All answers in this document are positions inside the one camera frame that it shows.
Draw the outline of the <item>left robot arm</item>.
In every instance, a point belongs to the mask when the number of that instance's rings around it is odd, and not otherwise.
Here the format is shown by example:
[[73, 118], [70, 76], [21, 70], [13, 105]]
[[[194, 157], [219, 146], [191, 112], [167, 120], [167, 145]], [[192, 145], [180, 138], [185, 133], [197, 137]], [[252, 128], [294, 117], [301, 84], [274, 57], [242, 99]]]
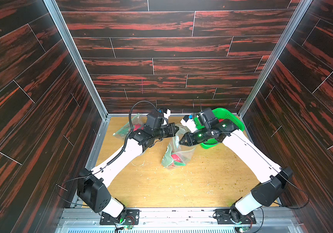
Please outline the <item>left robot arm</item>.
[[126, 207], [111, 196], [108, 187], [113, 179], [146, 149], [152, 147], [158, 140], [176, 135], [179, 127], [175, 123], [168, 123], [170, 114], [171, 111], [166, 108], [149, 113], [144, 126], [136, 131], [134, 129], [129, 131], [123, 147], [91, 170], [80, 171], [77, 195], [95, 213], [104, 212], [118, 221], [123, 221]]

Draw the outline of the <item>green plastic basket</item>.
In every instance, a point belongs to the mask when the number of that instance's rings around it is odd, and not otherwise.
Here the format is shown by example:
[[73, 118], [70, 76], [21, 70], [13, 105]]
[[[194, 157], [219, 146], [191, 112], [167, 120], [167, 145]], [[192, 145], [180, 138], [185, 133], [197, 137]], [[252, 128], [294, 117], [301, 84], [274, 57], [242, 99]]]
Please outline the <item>green plastic basket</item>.
[[[219, 122], [217, 118], [219, 116], [226, 116], [227, 119]], [[201, 145], [204, 149], [222, 143], [224, 138], [235, 130], [245, 130], [244, 124], [224, 108], [202, 110], [194, 117], [194, 122], [197, 131], [192, 134], [192, 142], [195, 145]]]

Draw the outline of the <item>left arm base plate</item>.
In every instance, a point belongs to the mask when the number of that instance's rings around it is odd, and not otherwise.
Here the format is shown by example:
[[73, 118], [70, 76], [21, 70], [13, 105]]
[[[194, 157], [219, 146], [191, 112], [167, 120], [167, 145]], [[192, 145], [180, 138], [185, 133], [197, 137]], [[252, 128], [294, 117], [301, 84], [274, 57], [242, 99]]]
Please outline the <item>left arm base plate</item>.
[[113, 217], [108, 213], [102, 212], [99, 224], [102, 226], [109, 225], [127, 225], [134, 226], [139, 224], [140, 210], [126, 208], [117, 217]]

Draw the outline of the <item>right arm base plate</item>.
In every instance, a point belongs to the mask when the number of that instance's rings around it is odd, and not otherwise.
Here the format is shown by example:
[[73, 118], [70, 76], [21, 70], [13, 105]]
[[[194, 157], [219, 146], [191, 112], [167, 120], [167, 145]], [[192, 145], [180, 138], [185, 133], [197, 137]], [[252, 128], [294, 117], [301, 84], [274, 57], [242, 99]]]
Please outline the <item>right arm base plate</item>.
[[213, 218], [217, 220], [218, 224], [256, 224], [256, 219], [253, 212], [247, 215], [242, 215], [237, 210], [232, 210], [230, 208], [215, 209], [213, 213]]

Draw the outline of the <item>dragon fruit far bag upper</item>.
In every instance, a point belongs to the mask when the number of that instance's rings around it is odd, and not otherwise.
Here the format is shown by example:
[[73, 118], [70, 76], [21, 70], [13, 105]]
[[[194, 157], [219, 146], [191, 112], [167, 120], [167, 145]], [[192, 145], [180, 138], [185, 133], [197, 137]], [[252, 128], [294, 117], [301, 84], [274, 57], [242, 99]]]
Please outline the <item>dragon fruit far bag upper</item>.
[[136, 124], [133, 126], [133, 131], [137, 131], [139, 129], [143, 129], [144, 128], [144, 124]]

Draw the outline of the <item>dragon fruit in near bag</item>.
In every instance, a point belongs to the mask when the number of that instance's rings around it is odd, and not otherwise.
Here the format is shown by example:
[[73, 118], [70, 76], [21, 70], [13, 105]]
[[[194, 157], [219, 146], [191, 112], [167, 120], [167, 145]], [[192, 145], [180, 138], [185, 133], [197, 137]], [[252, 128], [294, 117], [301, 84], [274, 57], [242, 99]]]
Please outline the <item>dragon fruit in near bag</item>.
[[171, 157], [173, 159], [173, 165], [175, 165], [175, 166], [185, 166], [186, 165], [184, 163], [184, 161], [177, 154], [172, 154]]

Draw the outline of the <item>aluminium front rail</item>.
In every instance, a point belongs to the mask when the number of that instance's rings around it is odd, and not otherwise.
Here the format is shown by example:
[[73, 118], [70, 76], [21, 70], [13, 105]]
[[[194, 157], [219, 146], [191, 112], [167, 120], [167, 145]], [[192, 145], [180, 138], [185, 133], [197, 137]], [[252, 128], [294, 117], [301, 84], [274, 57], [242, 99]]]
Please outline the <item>aluminium front rail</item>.
[[303, 233], [293, 212], [261, 207], [242, 223], [223, 214], [224, 208], [130, 208], [122, 224], [114, 224], [90, 209], [66, 209], [58, 233]]

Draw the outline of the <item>zip-top bag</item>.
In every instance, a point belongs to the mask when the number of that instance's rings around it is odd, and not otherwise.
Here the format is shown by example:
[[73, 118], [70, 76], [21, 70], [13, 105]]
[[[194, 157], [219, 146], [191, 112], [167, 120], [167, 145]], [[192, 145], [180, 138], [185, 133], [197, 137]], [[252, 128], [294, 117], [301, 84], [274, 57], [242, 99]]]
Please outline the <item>zip-top bag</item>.
[[173, 165], [173, 159], [171, 157], [172, 154], [177, 154], [187, 165], [187, 163], [192, 159], [196, 149], [196, 146], [189, 147], [179, 144], [179, 141], [183, 137], [183, 135], [185, 133], [189, 133], [190, 130], [187, 127], [184, 127], [182, 124], [177, 124], [177, 126], [179, 127], [179, 131], [177, 132], [176, 136], [174, 136], [169, 142], [167, 146], [167, 151], [161, 161], [161, 165], [167, 169], [185, 167]]
[[[132, 117], [132, 126], [134, 126], [136, 124], [145, 124], [145, 123], [146, 123], [146, 121], [139, 113]], [[113, 136], [117, 139], [124, 140], [130, 131], [131, 131], [130, 124], [129, 124], [129, 122], [127, 122], [118, 131], [113, 133]]]

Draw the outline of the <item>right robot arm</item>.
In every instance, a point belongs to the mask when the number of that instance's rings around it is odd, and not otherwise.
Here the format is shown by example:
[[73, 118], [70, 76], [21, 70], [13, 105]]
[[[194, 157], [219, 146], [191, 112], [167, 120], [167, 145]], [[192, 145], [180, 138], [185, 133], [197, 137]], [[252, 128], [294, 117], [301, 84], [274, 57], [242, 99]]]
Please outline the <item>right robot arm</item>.
[[281, 168], [262, 153], [244, 135], [244, 124], [227, 109], [207, 108], [197, 114], [184, 116], [181, 124], [189, 132], [180, 139], [180, 145], [192, 147], [215, 139], [232, 150], [258, 179], [259, 184], [230, 207], [232, 222], [239, 224], [253, 210], [271, 206], [285, 191], [293, 176], [292, 169]]

